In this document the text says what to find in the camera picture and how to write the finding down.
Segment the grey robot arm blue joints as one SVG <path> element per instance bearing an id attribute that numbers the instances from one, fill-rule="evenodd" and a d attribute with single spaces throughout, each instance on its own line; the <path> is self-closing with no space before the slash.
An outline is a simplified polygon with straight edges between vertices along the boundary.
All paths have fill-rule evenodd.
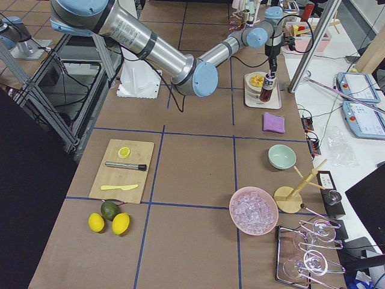
<path id="1" fill-rule="evenodd" d="M 1 43 L 14 58 L 37 60 L 43 54 L 42 45 L 32 37 L 17 16 L 1 19 Z"/>

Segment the second grey robot arm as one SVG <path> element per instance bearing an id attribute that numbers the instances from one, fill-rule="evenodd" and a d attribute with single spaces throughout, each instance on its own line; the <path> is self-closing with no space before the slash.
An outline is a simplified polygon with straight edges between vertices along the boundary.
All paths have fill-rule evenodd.
<path id="1" fill-rule="evenodd" d="M 256 26 L 231 33 L 196 58 L 183 55 L 122 8 L 118 1 L 51 1 L 51 14 L 71 28 L 90 30 L 121 44 L 140 60 L 148 60 L 171 76 L 182 95 L 205 97 L 218 85 L 217 67 L 241 48 L 279 47 L 283 10 L 270 7 Z"/>

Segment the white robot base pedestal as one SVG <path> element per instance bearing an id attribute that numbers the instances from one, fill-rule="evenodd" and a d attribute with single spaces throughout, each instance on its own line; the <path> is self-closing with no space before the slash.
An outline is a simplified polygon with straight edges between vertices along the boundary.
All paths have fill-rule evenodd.
<path id="1" fill-rule="evenodd" d="M 123 64 L 117 96 L 123 98 L 156 99 L 162 71 L 150 67 L 145 61 L 128 61 Z"/>

